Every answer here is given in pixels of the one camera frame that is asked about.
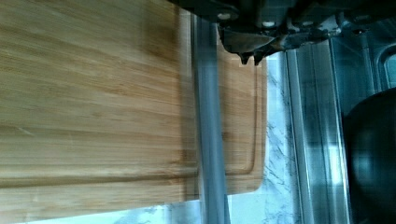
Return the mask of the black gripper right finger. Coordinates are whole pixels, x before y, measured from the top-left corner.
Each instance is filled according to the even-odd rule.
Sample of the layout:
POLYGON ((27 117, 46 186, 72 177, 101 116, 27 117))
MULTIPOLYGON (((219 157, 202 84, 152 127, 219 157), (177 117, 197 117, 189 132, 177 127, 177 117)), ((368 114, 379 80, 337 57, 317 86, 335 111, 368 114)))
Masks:
POLYGON ((339 29, 333 29, 330 31, 313 29, 308 32, 281 35, 269 44, 266 44, 254 51, 254 64, 258 65, 263 58, 277 52, 298 49, 308 44, 317 44, 338 35, 340 35, 339 29))

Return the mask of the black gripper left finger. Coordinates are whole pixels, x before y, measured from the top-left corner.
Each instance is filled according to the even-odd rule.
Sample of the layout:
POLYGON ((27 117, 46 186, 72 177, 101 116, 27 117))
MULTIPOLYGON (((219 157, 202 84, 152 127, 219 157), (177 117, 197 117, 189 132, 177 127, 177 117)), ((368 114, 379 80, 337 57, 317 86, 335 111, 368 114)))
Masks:
POLYGON ((225 27, 218 27, 219 39, 224 49, 239 56, 241 64, 246 65, 250 57, 254 64, 259 65, 264 58, 262 47, 275 39, 261 33, 235 31, 225 27))

